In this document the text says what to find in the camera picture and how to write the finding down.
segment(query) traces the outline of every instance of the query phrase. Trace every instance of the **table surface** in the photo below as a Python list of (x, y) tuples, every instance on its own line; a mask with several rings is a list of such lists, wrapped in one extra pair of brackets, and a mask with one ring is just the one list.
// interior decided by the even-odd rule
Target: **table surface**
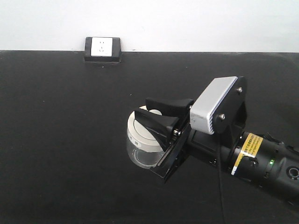
[[(0, 223), (221, 223), (217, 169), (195, 158), (164, 184), (131, 162), (127, 118), (146, 97), (196, 99), (245, 76), (246, 131), (299, 145), (299, 54), (0, 52)], [(223, 175), (228, 224), (299, 223), (299, 212)]]

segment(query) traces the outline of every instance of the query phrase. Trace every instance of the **screw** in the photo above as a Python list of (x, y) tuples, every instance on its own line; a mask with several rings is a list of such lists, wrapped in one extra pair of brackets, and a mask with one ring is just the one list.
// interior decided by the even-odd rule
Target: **screw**
[(173, 130), (173, 134), (174, 134), (175, 136), (180, 136), (180, 135), (181, 135), (181, 132), (180, 132), (178, 129), (174, 129), (174, 130)]
[(222, 114), (219, 114), (218, 117), (219, 117), (221, 120), (224, 120), (224, 119), (225, 119), (225, 114), (223, 114), (223, 113), (222, 113)]
[(242, 87), (239, 87), (238, 89), (236, 89), (238, 93), (241, 93), (243, 91)]
[(217, 160), (216, 159), (214, 159), (213, 161), (209, 161), (209, 163), (211, 163), (212, 165), (216, 165), (217, 164)]

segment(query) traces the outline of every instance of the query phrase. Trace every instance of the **white wall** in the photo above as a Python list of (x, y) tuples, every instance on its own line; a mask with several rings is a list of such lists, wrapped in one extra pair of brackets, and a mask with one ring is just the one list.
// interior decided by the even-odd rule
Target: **white wall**
[(299, 52), (299, 0), (0, 0), (1, 50)]

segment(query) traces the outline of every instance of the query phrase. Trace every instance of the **wall socket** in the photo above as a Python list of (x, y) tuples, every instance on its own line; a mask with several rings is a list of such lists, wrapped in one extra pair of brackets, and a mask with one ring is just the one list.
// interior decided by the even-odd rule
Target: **wall socket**
[(111, 37), (93, 37), (91, 56), (112, 56), (112, 38)]
[(85, 40), (86, 62), (121, 61), (121, 39), (119, 37), (87, 37)]

